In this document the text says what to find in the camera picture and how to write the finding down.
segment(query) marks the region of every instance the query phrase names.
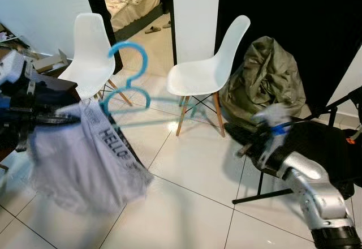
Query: slipper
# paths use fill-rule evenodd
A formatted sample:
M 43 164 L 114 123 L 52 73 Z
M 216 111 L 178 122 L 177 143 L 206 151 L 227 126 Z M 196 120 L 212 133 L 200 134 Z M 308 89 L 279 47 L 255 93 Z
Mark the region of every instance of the slipper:
M 171 27 L 171 21 L 169 21 L 167 24 L 163 25 L 162 28 L 170 28 Z
M 150 34 L 152 32 L 157 32 L 157 31 L 161 31 L 161 29 L 159 27 L 151 27 L 149 30 L 146 30 L 145 33 Z

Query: black tripod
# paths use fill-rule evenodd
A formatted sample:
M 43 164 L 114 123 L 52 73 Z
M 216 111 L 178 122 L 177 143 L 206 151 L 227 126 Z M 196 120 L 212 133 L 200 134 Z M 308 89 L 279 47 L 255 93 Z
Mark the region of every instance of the black tripod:
M 349 99 L 351 99 L 351 101 L 356 105 L 356 107 L 358 109 L 358 113 L 359 113 L 359 119 L 362 120 L 362 86 L 355 89 L 354 91 L 350 92 L 348 95 L 342 97 L 341 99 L 337 100 L 336 102 L 330 104 L 329 106 L 326 106 L 326 107 L 322 108 L 321 110 L 316 110 L 315 113 L 304 118 L 304 120 L 312 120 L 313 118 L 318 118 L 319 115 L 321 115 L 321 114 L 329 113 L 330 117 L 329 117 L 329 121 L 328 121 L 328 126 L 333 127 L 335 117 L 337 114 L 337 109 L 338 109 L 337 107 L 340 104 L 348 101 Z M 239 203 L 244 203 L 244 202 L 249 202 L 249 201 L 254 201 L 254 200 L 293 193 L 293 191 L 290 188 L 287 188 L 285 190 L 274 191 L 274 192 L 270 192 L 267 194 L 260 194 L 263 176 L 264 176 L 264 173 L 261 172 L 257 195 L 251 196 L 251 197 L 246 197 L 246 198 L 241 198 L 241 199 L 235 199 L 232 201 L 232 203 L 239 204 Z

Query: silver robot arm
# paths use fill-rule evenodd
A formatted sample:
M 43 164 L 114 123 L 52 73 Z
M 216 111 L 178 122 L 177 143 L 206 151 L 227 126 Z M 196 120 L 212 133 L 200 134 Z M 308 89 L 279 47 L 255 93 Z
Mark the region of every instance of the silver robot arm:
M 262 155 L 254 160 L 262 170 L 272 164 L 277 177 L 297 194 L 316 248 L 362 248 L 341 193 L 330 183 L 327 171 L 297 152 L 283 152 L 290 122 L 287 109 L 274 104 L 255 115 L 271 129 Z

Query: white plastic chair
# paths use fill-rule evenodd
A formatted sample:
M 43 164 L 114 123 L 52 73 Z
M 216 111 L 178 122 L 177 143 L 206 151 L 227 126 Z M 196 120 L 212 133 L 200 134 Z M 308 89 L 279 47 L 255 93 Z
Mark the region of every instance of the white plastic chair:
M 249 26 L 250 20 L 248 17 L 245 15 L 237 17 L 229 26 L 215 56 L 203 61 L 177 64 L 169 72 L 167 76 L 168 92 L 181 96 L 180 105 L 182 105 L 185 98 L 176 136 L 180 134 L 190 96 L 212 93 L 221 135 L 225 137 L 218 91 L 225 85 L 230 76 L 236 50 Z
M 84 100 L 101 96 L 100 89 L 108 81 L 113 88 L 117 86 L 110 80 L 114 72 L 114 56 L 108 58 L 111 48 L 100 14 L 79 14 L 74 24 L 74 59 L 59 76 L 60 79 L 74 81 L 79 97 Z M 130 105 L 131 102 L 119 93 Z

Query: white wall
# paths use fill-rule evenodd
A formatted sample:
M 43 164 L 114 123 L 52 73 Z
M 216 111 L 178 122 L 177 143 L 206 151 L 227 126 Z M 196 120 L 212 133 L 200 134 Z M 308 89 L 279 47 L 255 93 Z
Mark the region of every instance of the white wall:
M 219 0 L 174 0 L 177 63 L 212 57 Z
M 91 12 L 88 0 L 0 0 L 0 22 L 38 53 L 58 48 L 73 57 L 77 14 Z
M 347 72 L 339 83 L 337 89 L 333 93 L 328 104 L 342 98 L 354 89 L 362 85 L 362 47 L 358 50 Z M 338 113 L 358 117 L 355 105 L 348 100 L 338 107 Z

